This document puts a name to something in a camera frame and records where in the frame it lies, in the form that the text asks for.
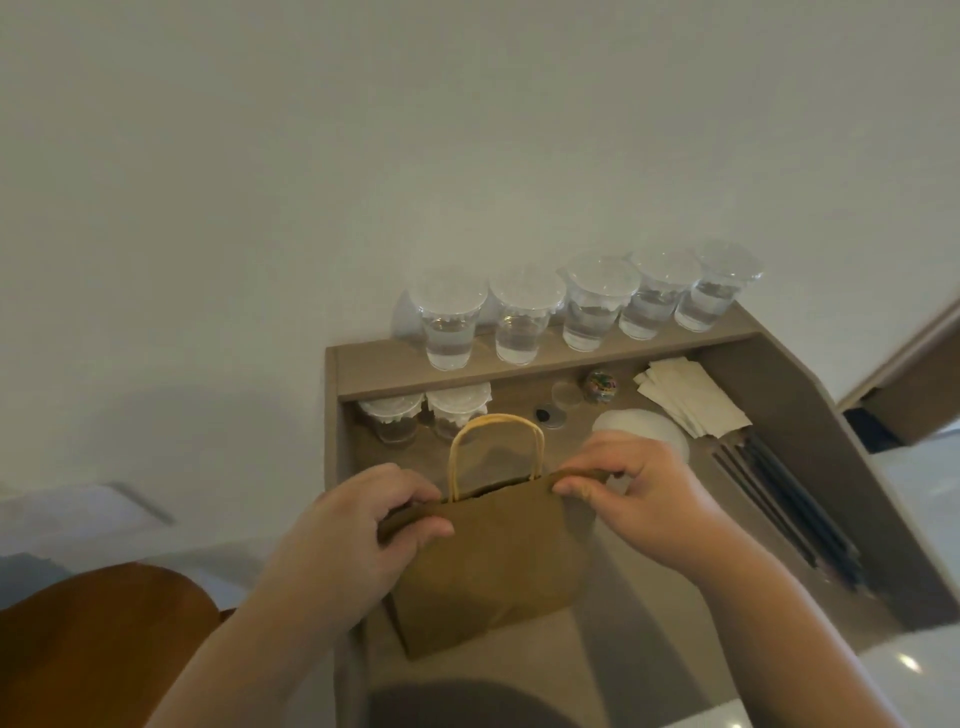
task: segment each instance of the plastic lid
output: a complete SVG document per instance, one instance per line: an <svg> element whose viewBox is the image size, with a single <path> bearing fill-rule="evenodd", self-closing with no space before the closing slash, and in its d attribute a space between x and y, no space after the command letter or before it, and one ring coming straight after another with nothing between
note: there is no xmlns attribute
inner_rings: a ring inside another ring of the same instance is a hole
<svg viewBox="0 0 960 728"><path fill-rule="evenodd" d="M440 389L426 393L426 405L431 410L442 409L451 415L473 414L493 399L490 393L490 383L471 384L468 387L454 387Z"/></svg>
<svg viewBox="0 0 960 728"><path fill-rule="evenodd" d="M367 400L357 402L360 409L382 423L392 423L404 417L412 417L420 410L423 392L415 395L388 397L385 400Z"/></svg>
<svg viewBox="0 0 960 728"><path fill-rule="evenodd" d="M612 255L579 255L566 266L570 280L597 296L629 299L640 286L640 274L632 263Z"/></svg>
<svg viewBox="0 0 960 728"><path fill-rule="evenodd" d="M483 278L458 265L422 271L410 286L414 306L440 315L470 313L486 299L487 284Z"/></svg>
<svg viewBox="0 0 960 728"><path fill-rule="evenodd" d="M566 284L556 271L518 265L490 279L490 289L504 305L528 311L556 311L564 302Z"/></svg>
<svg viewBox="0 0 960 728"><path fill-rule="evenodd" d="M645 248L630 255L644 276L674 285L689 285L700 277L697 259L680 248Z"/></svg>
<svg viewBox="0 0 960 728"><path fill-rule="evenodd" d="M693 253L705 268L718 276L749 283L763 275L763 263L739 243L708 240Z"/></svg>

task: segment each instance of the cup of water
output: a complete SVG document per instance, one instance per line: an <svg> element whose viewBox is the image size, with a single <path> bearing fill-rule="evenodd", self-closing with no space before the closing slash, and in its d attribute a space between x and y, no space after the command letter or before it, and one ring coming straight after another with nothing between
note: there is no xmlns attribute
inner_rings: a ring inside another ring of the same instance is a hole
<svg viewBox="0 0 960 728"><path fill-rule="evenodd" d="M674 319L691 331L712 327L744 288L763 275L763 264L739 243L709 240L693 251L700 279L684 293Z"/></svg>
<svg viewBox="0 0 960 728"><path fill-rule="evenodd" d="M420 312L430 363L445 372L466 367L487 282L460 266L446 266L420 273L409 292Z"/></svg>
<svg viewBox="0 0 960 728"><path fill-rule="evenodd" d="M576 352L593 352L640 286L640 273L629 260L586 254L566 266L566 281L564 341Z"/></svg>
<svg viewBox="0 0 960 728"><path fill-rule="evenodd" d="M549 268L520 265L492 276L490 290L499 303L496 355L508 364L529 364L550 315L564 303L564 280Z"/></svg>
<svg viewBox="0 0 960 728"><path fill-rule="evenodd" d="M632 339L651 339L669 320L681 297L700 277L700 265L689 251L650 248L630 261L640 272L640 287L620 311L620 330Z"/></svg>

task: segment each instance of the small plastic container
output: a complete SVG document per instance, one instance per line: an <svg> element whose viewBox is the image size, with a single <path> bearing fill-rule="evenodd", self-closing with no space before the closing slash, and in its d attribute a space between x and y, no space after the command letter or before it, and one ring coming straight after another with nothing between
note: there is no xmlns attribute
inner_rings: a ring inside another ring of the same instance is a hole
<svg viewBox="0 0 960 728"><path fill-rule="evenodd" d="M443 439L452 440L474 417L487 414L487 402L491 399L490 383L486 381L427 392L426 406L433 412L434 431Z"/></svg>
<svg viewBox="0 0 960 728"><path fill-rule="evenodd" d="M584 379L584 398L591 404L608 404L616 397L616 378L602 369L594 369Z"/></svg>
<svg viewBox="0 0 960 728"><path fill-rule="evenodd" d="M588 254L570 261L566 278L564 341L576 352L592 352L640 286L640 273L629 260Z"/></svg>
<svg viewBox="0 0 960 728"><path fill-rule="evenodd" d="M550 315L564 303L564 280L549 268L522 265L493 276L490 290L500 304L496 355L508 364L529 364L537 357Z"/></svg>
<svg viewBox="0 0 960 728"><path fill-rule="evenodd" d="M700 277L700 264L689 251L672 247L637 251L630 261L640 272L640 287L620 311L620 330L632 339L651 339Z"/></svg>
<svg viewBox="0 0 960 728"><path fill-rule="evenodd" d="M466 367L487 282L460 266L432 268L420 273L409 293L420 312L430 363L444 372Z"/></svg>
<svg viewBox="0 0 960 728"><path fill-rule="evenodd" d="M684 293L673 317L691 331L706 331L740 292L763 275L763 264L739 243L709 240L694 251L700 279Z"/></svg>
<svg viewBox="0 0 960 728"><path fill-rule="evenodd" d="M422 409L423 393L358 403L370 417L380 442L401 445L417 436L417 415Z"/></svg>

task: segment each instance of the right hand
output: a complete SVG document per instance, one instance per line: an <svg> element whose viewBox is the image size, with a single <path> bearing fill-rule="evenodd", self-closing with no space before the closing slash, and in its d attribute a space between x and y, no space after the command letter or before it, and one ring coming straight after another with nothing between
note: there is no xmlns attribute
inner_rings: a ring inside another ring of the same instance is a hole
<svg viewBox="0 0 960 728"><path fill-rule="evenodd" d="M631 475L623 496L579 475L557 481L553 490L585 501L636 550L687 576L717 555L718 537L742 534L680 455L660 440L600 430L561 467Z"/></svg>

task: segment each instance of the left hand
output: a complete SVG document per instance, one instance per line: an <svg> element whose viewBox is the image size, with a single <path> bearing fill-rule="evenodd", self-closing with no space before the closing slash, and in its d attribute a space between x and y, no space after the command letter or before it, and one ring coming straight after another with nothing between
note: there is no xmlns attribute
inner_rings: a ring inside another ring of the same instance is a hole
<svg viewBox="0 0 960 728"><path fill-rule="evenodd" d="M431 516L382 546L377 524L404 503L440 497L422 475L394 463L355 475L300 515L277 545L250 602L294 627L299 639L319 636L332 643L393 588L420 548L453 535L450 521Z"/></svg>

